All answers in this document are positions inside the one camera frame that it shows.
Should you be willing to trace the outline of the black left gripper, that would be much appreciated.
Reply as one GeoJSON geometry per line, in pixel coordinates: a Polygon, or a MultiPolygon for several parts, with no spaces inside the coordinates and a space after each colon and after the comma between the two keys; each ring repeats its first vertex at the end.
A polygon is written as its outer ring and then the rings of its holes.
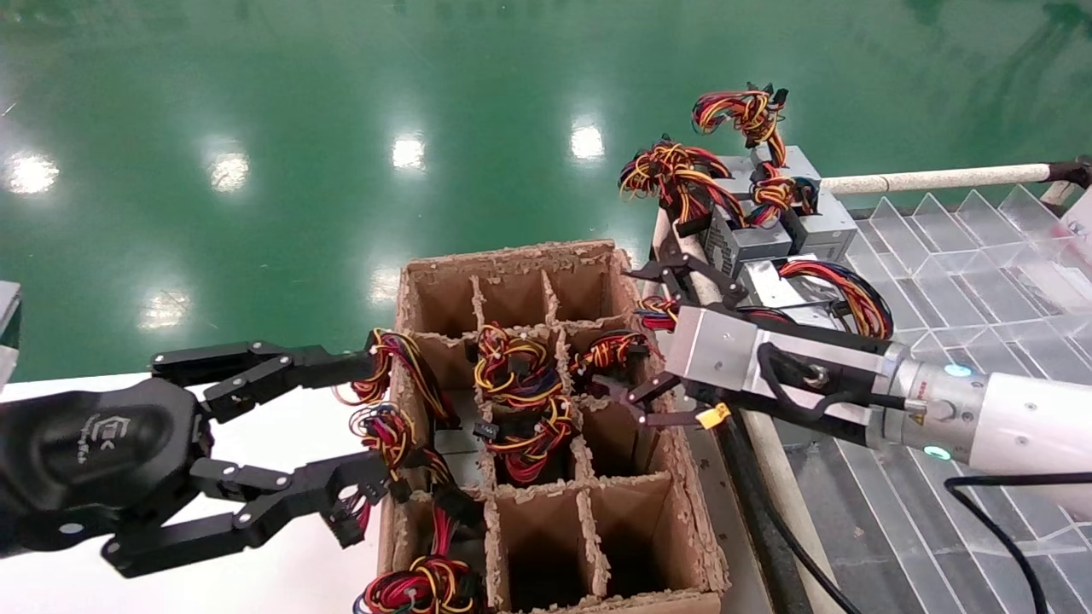
{"type": "Polygon", "coordinates": [[[382,501],[391,474],[380,452],[290,473],[237,467],[206,458],[213,447],[206,415],[230,422],[297,388],[366,380],[377,365],[370,350],[333,354],[320,345],[253,341],[157,354],[152,376],[161,379],[121,390],[3,402],[3,557],[116,534],[102,556],[134,578],[262,547],[308,513],[323,520],[340,547],[358,544],[365,531],[340,493],[354,487],[364,501],[382,501]],[[205,383],[200,403],[183,389],[205,383]],[[195,494],[242,507],[159,526],[195,494]]]}

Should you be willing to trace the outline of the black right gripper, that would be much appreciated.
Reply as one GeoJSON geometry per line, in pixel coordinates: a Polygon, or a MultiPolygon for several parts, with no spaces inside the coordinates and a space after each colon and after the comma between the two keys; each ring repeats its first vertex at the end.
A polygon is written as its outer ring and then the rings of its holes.
{"type": "Polygon", "coordinates": [[[695,306],[682,308],[682,378],[662,371],[627,387],[597,374],[597,383],[640,426],[698,425],[697,409],[652,409],[652,401],[682,383],[699,408],[724,403],[846,442],[866,442],[860,412],[890,400],[894,344],[889,339],[721,312],[746,299],[747,288],[691,255],[652,259],[624,275],[652,283],[677,306],[695,306]]]}

